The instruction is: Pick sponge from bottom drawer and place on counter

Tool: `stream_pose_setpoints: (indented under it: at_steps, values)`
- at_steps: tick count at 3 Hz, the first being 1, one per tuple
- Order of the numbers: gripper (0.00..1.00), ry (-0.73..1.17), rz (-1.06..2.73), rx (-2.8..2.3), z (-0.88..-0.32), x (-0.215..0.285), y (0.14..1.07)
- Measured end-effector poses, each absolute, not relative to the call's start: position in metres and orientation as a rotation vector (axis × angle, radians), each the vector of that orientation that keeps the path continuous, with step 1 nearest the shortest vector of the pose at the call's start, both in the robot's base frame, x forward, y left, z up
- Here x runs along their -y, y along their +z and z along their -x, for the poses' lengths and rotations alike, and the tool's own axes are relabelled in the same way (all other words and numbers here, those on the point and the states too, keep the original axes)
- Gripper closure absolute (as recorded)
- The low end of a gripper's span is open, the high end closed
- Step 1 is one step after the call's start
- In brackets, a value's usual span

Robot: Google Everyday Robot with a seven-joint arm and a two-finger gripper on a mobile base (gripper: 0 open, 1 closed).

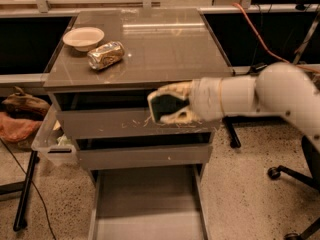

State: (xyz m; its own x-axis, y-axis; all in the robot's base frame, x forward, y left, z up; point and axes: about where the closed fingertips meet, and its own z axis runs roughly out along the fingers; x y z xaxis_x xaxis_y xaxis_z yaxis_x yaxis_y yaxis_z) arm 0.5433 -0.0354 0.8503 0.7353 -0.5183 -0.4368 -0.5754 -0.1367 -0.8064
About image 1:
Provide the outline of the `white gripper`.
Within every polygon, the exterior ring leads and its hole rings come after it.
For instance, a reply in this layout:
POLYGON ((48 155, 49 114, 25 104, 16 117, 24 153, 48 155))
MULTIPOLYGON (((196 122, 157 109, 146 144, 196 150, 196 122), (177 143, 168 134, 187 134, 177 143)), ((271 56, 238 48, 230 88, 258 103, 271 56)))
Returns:
POLYGON ((164 124, 188 124, 199 119, 218 120, 223 117, 219 99, 221 78, 202 78, 187 82, 168 84, 157 90, 158 96, 170 95, 181 100, 189 98, 190 108, 183 108, 173 114, 164 115, 164 124))

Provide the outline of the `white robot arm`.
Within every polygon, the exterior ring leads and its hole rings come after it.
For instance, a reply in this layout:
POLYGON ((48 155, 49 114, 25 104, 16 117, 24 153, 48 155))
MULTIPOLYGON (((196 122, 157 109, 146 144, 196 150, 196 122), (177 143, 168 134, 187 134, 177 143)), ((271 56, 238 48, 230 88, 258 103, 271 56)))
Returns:
POLYGON ((201 78, 163 86, 161 123, 213 121, 225 116, 275 115, 299 129, 313 144, 320 136, 320 95, 301 68, 267 66, 259 75, 201 78))

